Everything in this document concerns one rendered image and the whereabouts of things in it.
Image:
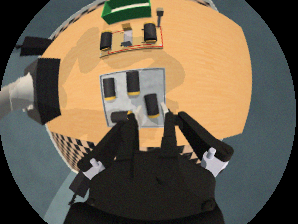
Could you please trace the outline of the green box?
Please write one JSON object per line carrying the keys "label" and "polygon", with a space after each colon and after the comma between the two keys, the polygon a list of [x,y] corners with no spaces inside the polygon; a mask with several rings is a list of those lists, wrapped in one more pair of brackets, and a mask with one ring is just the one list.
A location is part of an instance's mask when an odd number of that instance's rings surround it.
{"label": "green box", "polygon": [[101,15],[108,25],[149,17],[151,17],[150,0],[109,0],[105,2]]}

